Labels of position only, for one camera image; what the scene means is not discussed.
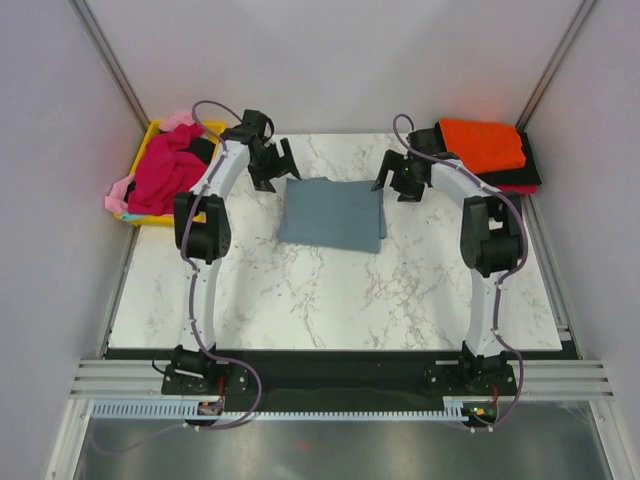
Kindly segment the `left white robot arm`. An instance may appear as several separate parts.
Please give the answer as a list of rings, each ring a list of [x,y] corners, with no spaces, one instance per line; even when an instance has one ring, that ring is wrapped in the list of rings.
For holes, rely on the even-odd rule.
[[[274,131],[266,114],[245,110],[237,125],[214,135],[219,147],[205,173],[174,199],[175,244],[189,285],[181,340],[163,374],[164,395],[213,395],[231,363],[215,354],[214,326],[217,278],[232,243],[226,200],[243,172],[255,190],[269,193],[274,179],[300,177],[289,141],[275,144]]]

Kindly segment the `grey-blue t shirt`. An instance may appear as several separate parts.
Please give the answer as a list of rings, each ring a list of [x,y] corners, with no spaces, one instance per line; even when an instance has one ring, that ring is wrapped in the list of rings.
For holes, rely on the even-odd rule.
[[[280,242],[377,254],[386,235],[383,192],[370,180],[286,182]]]

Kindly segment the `yellow plastic bin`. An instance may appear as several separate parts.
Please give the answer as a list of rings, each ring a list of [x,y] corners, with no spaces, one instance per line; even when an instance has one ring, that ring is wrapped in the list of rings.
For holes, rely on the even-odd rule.
[[[115,182],[104,197],[104,208],[135,226],[170,227],[173,204],[205,173],[218,147],[207,133],[222,133],[223,123],[198,126],[188,116],[150,124],[129,174]]]

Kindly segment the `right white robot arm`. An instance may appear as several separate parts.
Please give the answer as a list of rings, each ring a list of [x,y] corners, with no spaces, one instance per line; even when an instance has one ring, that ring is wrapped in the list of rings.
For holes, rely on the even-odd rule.
[[[376,191],[389,183],[400,202],[414,203],[434,188],[462,213],[460,252],[471,275],[469,328],[454,364],[427,366],[427,387],[443,396],[512,395],[517,384],[499,323],[508,280],[528,256],[520,200],[479,179],[455,154],[436,154],[434,140],[431,130],[409,133],[407,152],[386,151],[372,185]]]

